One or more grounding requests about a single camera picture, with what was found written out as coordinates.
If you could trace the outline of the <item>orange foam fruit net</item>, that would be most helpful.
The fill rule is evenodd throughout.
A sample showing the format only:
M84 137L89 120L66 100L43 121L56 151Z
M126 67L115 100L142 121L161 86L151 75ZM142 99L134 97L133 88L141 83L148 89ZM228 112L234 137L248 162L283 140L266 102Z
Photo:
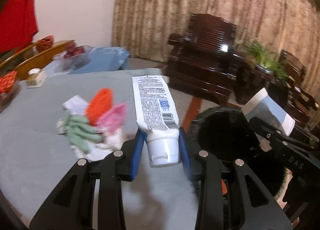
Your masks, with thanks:
M113 106L113 91L110 88L102 88L89 102L85 110L90 125L95 125L100 116Z

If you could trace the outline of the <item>white toothpaste box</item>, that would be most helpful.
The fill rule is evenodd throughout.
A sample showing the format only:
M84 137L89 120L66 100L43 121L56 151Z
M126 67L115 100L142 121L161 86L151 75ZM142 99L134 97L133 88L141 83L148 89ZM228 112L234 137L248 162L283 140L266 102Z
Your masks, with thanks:
M68 110L71 115L84 115L88 107L88 102L82 99L79 95L75 95L71 99L62 104L65 110Z

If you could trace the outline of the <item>white printed tube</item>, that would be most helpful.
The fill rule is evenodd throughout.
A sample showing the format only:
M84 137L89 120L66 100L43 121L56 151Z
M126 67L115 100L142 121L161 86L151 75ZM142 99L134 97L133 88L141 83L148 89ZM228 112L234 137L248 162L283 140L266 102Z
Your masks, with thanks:
M161 75L132 78L136 122L148 146L151 167L181 161L179 118L169 87Z

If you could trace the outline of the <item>red snack packet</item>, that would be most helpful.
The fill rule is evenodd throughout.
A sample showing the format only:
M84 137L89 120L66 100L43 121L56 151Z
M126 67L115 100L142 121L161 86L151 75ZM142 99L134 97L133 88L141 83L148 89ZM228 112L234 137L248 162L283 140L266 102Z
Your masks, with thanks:
M11 71L0 78L0 94L9 93L16 81L17 71Z

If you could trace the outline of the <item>glass fruit bowl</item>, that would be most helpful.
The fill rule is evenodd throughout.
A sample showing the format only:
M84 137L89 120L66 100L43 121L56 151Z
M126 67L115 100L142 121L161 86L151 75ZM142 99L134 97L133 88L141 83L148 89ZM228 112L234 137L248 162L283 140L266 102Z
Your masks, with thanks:
M94 47L84 46L83 48L84 48L83 53L76 54L68 58L65 58L67 51L63 51L60 54L56 54L53 57L54 62L57 64L57 66L54 68L54 72L58 73L58 72L73 71L75 69L79 69L89 64L89 62L91 61L89 56L93 51Z

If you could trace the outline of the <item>green rubber glove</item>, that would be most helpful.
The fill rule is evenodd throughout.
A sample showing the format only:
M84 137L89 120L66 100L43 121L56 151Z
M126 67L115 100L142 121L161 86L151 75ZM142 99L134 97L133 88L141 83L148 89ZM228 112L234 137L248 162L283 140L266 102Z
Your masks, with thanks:
M78 147L83 153L90 153L88 142L102 143L103 134L94 126L89 124L86 116L66 112L62 120L63 133L71 145Z

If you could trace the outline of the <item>white tissue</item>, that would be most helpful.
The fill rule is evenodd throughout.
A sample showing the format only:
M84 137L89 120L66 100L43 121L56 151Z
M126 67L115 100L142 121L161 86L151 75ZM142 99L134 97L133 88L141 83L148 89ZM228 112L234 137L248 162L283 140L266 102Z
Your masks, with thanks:
M107 155L113 153L116 150L120 150L123 143L126 140L126 135L122 128L118 128L113 134L105 132L103 134L103 143L93 143L90 141L85 141L89 147L89 153L84 153L75 145L71 145L71 149L74 151L75 156L80 158L85 158L89 162L103 160Z
M65 120L64 119L59 119L56 123L56 131L60 135L64 135L66 133L65 129Z

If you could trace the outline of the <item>black trash bin bag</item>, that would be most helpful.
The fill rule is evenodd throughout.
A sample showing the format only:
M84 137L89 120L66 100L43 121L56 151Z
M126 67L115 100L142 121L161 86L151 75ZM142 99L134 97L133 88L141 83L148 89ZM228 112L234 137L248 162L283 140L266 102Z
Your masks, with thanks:
M242 159L259 177L275 199L284 190L287 172L274 150L264 151L242 111L232 107L213 107L198 114L187 138L223 162Z

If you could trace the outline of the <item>dark wooden side table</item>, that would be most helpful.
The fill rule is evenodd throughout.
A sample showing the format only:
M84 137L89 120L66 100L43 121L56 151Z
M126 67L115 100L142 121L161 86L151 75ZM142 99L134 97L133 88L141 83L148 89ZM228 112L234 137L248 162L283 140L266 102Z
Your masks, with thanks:
M287 90L272 74L251 67L239 67L236 73L236 82L233 87L238 104L246 104L262 88L279 105L286 99Z

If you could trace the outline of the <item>patterned beige curtain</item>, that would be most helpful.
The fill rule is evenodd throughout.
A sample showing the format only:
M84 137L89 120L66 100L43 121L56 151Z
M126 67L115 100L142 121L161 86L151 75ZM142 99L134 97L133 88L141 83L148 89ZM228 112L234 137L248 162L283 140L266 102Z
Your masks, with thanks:
M171 33L184 33L192 13L236 25L237 43L255 39L293 53L306 65L304 88L319 91L319 6L313 0L116 0L115 46L132 56L166 61Z

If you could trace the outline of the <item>grey-blue table cloth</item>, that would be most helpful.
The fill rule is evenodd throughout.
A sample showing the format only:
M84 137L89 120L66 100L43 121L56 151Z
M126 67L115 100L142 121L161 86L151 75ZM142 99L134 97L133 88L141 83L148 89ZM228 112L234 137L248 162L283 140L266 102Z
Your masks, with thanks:
M114 102L127 105L123 131L131 139L137 130L132 78L159 74L147 68L58 75L32 89L21 83L1 113L1 190L25 223L76 162L67 138L56 131L63 103L112 89ZM194 229L198 200L181 164L151 168L144 149L137 177L123 182L122 191L127 229Z

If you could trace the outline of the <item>green potted plant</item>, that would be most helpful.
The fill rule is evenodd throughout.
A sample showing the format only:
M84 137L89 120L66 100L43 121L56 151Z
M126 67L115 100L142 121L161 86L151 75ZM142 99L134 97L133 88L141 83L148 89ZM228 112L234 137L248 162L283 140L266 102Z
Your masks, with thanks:
M286 80L289 76L284 71L282 63L273 59L274 52L271 52L257 40L254 40L253 42L243 42L242 47L255 59L257 66L261 67L264 71L270 71L276 80L284 85L286 84Z

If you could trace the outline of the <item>red cloth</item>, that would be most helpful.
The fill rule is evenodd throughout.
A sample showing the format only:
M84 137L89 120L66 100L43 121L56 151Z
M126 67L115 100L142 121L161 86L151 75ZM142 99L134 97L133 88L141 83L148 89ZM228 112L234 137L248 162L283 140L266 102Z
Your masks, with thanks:
M38 32L34 0L8 0L1 11L0 51L23 48Z

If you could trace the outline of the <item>tissue box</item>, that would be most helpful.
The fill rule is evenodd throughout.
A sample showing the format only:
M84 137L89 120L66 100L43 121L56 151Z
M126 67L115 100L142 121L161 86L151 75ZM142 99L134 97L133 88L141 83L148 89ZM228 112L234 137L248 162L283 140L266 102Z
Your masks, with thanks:
M44 69L33 68L28 72L26 79L27 88L39 88L42 86L47 78L47 74Z

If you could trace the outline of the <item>pink foam fruit net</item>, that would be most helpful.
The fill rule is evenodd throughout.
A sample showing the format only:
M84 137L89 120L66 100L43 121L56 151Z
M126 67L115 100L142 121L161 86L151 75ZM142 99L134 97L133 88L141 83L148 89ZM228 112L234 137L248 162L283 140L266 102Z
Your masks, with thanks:
M97 121L97 127L113 134L125 122L126 104L121 103L101 115Z

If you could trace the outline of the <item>blue plastic table cover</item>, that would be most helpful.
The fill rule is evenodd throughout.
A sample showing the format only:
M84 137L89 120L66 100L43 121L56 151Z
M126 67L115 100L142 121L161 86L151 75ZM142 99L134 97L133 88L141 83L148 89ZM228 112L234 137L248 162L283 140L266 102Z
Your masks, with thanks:
M91 60L89 64L73 71L55 73L54 68L57 64L54 60L44 67L44 70L48 77L124 70L129 68L130 53L121 47L94 47L89 58Z

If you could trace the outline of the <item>red apples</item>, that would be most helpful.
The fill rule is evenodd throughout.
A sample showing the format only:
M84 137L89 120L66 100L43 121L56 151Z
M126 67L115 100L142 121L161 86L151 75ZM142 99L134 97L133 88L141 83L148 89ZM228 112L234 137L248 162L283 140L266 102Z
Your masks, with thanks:
M66 54L64 55L64 59L68 59L72 56L79 55L84 53L84 47L83 46L77 46L74 41L71 41L66 46Z

